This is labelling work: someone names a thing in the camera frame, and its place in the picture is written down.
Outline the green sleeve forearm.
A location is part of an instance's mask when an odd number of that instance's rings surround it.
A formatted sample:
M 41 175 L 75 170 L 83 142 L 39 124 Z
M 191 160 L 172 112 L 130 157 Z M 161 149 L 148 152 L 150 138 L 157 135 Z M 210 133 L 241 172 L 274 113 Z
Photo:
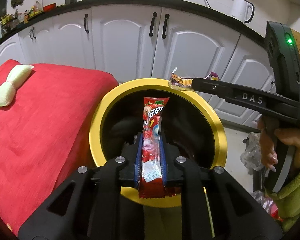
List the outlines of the green sleeve forearm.
M 266 194 L 277 205 L 283 231 L 288 232 L 300 217 L 300 129 L 276 129 L 274 134 L 284 144 L 296 147 L 284 186 L 277 193 L 266 189 Z

